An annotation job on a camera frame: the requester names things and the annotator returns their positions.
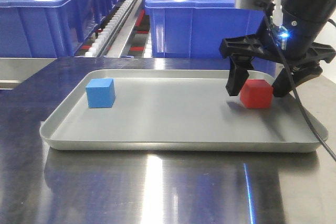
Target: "robotic arm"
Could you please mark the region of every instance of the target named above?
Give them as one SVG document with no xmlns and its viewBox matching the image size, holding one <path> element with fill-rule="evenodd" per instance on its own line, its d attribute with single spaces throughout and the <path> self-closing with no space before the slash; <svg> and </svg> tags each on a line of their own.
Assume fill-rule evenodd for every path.
<svg viewBox="0 0 336 224">
<path fill-rule="evenodd" d="M 336 55 L 331 46 L 314 42 L 334 12 L 336 0 L 282 0 L 282 26 L 273 22 L 272 0 L 236 0 L 236 8 L 262 9 L 265 16 L 255 34 L 223 39 L 221 43 L 223 58 L 230 58 L 226 89 L 231 96 L 238 95 L 247 80 L 253 57 L 282 63 L 278 53 L 281 48 L 298 86 L 321 75 L 320 60 L 330 63 Z M 291 91 L 285 69 L 272 86 L 275 97 Z"/>
</svg>

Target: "red strip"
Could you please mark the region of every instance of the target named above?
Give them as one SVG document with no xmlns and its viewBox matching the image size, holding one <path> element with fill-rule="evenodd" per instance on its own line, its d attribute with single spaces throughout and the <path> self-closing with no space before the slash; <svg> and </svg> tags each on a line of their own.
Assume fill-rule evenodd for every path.
<svg viewBox="0 0 336 224">
<path fill-rule="evenodd" d="M 139 16 L 138 16 L 138 19 L 137 21 L 135 22 L 135 26 L 140 26 L 141 24 L 141 21 L 143 19 L 143 16 L 145 16 L 145 10 L 141 10 Z"/>
<path fill-rule="evenodd" d="M 90 47 L 91 47 L 91 46 L 89 46 L 89 45 L 84 45 L 84 46 L 82 46 L 82 47 L 81 47 L 81 49 L 84 49 L 84 50 L 89 50 L 89 49 L 90 49 Z"/>
<path fill-rule="evenodd" d="M 144 49 L 144 47 L 131 47 L 130 51 L 143 51 Z"/>
</svg>

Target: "tray rim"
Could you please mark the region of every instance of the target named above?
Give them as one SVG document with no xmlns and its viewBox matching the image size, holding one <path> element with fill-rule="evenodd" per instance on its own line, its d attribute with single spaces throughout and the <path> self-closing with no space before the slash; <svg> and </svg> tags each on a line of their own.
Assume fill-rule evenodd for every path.
<svg viewBox="0 0 336 224">
<path fill-rule="evenodd" d="M 80 86 L 84 86 L 86 82 L 89 81 L 89 78 L 91 75 L 95 75 L 97 72 L 98 73 L 102 73 L 102 75 L 105 76 L 105 72 L 115 72 L 117 74 L 125 74 L 125 73 L 132 73 L 134 74 L 134 76 L 127 76 L 127 77 L 113 77 L 113 78 L 121 78 L 121 79 L 227 79 L 228 78 L 228 73 L 229 70 L 189 70 L 189 69 L 164 69 L 164 70 L 159 70 L 159 69 L 100 69 L 100 70 L 94 70 L 92 72 L 89 72 L 88 74 L 86 74 L 81 81 L 73 88 L 73 90 L 64 98 L 64 100 L 54 109 L 54 111 L 50 114 L 50 116 L 44 121 L 42 122 L 40 128 L 39 128 L 39 134 L 41 136 L 41 138 L 46 141 L 50 147 L 55 148 L 57 150 L 93 150 L 93 151 L 101 151 L 101 150 L 115 150 L 115 151 L 120 151 L 120 150 L 135 150 L 135 151 L 146 151 L 146 150 L 154 150 L 154 151 L 227 151 L 227 152 L 286 152 L 286 153 L 294 153 L 294 152 L 313 152 L 316 150 L 317 147 L 320 146 L 320 143 L 318 142 L 318 140 L 316 140 L 315 142 L 295 142 L 295 141 L 291 141 L 291 142 L 173 142 L 173 141 L 169 141 L 169 142 L 133 142 L 133 141 L 123 141 L 123 142 L 112 142 L 112 141 L 69 141 L 69 140 L 53 140 L 51 138 L 53 132 L 55 132 L 55 130 L 57 129 L 57 127 L 61 124 L 61 122 L 57 125 L 57 127 L 51 132 L 50 136 L 48 134 L 45 134 L 45 127 L 48 126 L 48 124 L 50 123 L 50 120 L 52 120 L 55 115 L 57 113 L 59 113 L 59 108 L 63 107 L 65 103 L 69 102 L 69 99 L 72 99 L 73 96 L 78 92 L 77 88 Z M 148 75 L 149 73 L 152 74 L 153 72 L 155 73 L 159 73 L 162 76 L 161 77 L 146 77 L 146 75 Z M 181 73 L 187 73 L 190 76 L 187 77 L 179 77 L 178 75 Z M 212 75 L 221 75 L 222 77 L 213 77 L 213 76 L 207 76 L 208 73 L 211 73 Z M 259 72 L 259 71 L 249 71 L 250 73 L 250 77 L 263 77 L 263 79 L 265 79 L 267 82 L 269 82 L 270 84 L 273 82 L 274 78 L 267 74 L 267 73 L 263 73 L 263 72 Z M 80 96 L 82 97 L 83 94 L 85 93 L 85 89 L 83 89 L 82 92 L 78 92 Z M 308 114 L 314 118 L 322 127 L 322 130 L 324 131 L 324 135 L 322 136 L 323 140 L 326 141 L 328 139 L 328 130 L 319 122 L 319 120 L 317 120 L 312 114 L 310 114 L 308 112 Z M 63 148 L 61 147 L 61 144 L 64 142 L 76 142 L 76 144 L 78 145 L 78 148 L 74 148 L 74 147 L 70 147 L 70 148 Z M 90 144 L 93 143 L 94 144 L 103 144 L 106 145 L 106 147 L 103 148 L 92 148 L 90 147 Z M 279 145 L 276 149 L 277 151 L 272 151 L 269 150 L 268 148 L 266 148 L 266 150 L 259 150 L 259 148 L 255 148 L 253 147 L 253 145 L 257 145 L 257 144 L 263 144 L 263 145 Z M 221 145 L 243 145 L 243 146 L 248 146 L 247 149 L 246 148 L 242 148 L 240 147 L 239 149 L 235 148 L 227 148 L 227 146 L 225 147 L 221 147 Z M 292 151 L 284 151 L 282 150 L 284 145 L 302 145 L 303 148 L 300 148 L 301 150 L 294 150 L 297 148 L 293 148 Z"/>
</svg>

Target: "blue cube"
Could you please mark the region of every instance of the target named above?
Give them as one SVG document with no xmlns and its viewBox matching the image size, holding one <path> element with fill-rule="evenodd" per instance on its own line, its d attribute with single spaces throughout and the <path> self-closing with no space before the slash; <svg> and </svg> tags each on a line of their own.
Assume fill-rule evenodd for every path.
<svg viewBox="0 0 336 224">
<path fill-rule="evenodd" d="M 91 79 L 86 86 L 89 108 L 110 108 L 116 99 L 113 78 Z"/>
</svg>

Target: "black cable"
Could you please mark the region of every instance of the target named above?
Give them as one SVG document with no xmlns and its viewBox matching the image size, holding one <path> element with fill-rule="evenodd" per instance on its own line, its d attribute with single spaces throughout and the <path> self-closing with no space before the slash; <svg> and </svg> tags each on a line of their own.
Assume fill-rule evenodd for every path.
<svg viewBox="0 0 336 224">
<path fill-rule="evenodd" d="M 291 88 L 292 88 L 292 91 L 294 93 L 294 97 L 295 97 L 295 100 L 299 106 L 299 109 L 304 117 L 304 120 L 306 121 L 306 123 L 308 124 L 308 127 L 310 128 L 310 130 L 312 131 L 312 133 L 314 134 L 314 136 L 317 138 L 317 140 L 321 143 L 321 145 L 325 148 L 325 150 L 330 154 L 330 156 L 334 159 L 334 161 L 336 162 L 336 155 L 335 153 L 332 151 L 332 149 L 328 146 L 328 144 L 325 143 L 325 141 L 323 141 L 322 137 L 320 136 L 320 134 L 317 132 L 317 130 L 315 129 L 315 127 L 313 126 L 312 122 L 310 121 L 307 113 L 306 113 L 306 110 L 304 109 L 302 103 L 301 103 L 301 100 L 300 100 L 300 97 L 299 97 L 299 94 L 298 94 L 298 91 L 296 90 L 296 85 L 294 83 L 294 80 L 293 80 L 293 76 L 291 74 L 291 70 L 289 68 L 289 65 L 286 61 L 286 58 L 284 56 L 284 54 L 282 53 L 282 51 L 280 50 L 280 48 L 278 47 L 277 43 L 275 42 L 275 39 L 272 35 L 272 31 L 271 31 L 271 28 L 270 28 L 270 23 L 268 21 L 268 18 L 267 16 L 265 15 L 264 16 L 264 20 L 265 20 L 265 23 L 266 23 L 266 26 L 267 26 L 267 29 L 269 31 L 269 36 L 271 37 L 275 47 L 276 47 L 276 50 L 277 50 L 277 53 L 278 55 L 280 56 L 281 58 L 281 61 L 285 67 L 285 70 L 286 70 L 286 73 L 287 73 L 287 76 L 289 78 L 289 82 L 290 82 L 290 85 L 291 85 Z"/>
<path fill-rule="evenodd" d="M 328 19 L 328 22 L 331 23 L 334 27 L 336 27 L 335 21 L 333 21 L 331 18 Z"/>
</svg>

